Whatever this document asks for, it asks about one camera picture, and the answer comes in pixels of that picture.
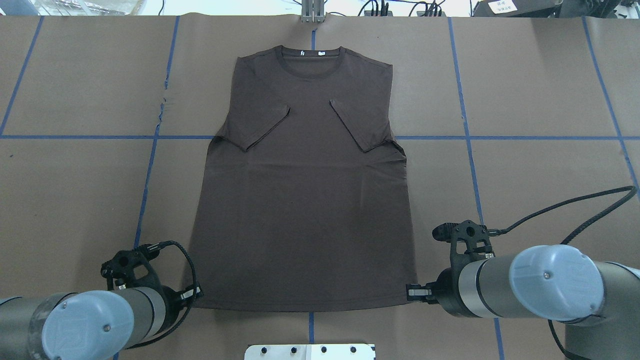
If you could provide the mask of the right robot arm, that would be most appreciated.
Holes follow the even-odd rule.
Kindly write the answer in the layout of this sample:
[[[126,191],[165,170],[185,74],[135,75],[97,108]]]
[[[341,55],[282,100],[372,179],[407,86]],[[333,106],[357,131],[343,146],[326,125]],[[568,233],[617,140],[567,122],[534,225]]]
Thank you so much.
[[[456,253],[434,282],[407,284],[406,298],[455,317],[564,324],[561,351],[569,360],[639,358],[638,269],[592,260],[567,244],[478,259]]]

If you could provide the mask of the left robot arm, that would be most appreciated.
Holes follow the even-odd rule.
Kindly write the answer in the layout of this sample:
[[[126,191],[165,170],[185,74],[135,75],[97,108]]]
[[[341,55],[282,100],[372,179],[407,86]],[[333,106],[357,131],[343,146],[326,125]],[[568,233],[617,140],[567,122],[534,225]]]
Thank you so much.
[[[1,299],[3,360],[109,360],[148,346],[178,328],[199,285],[166,294],[148,286],[114,291],[58,292]]]

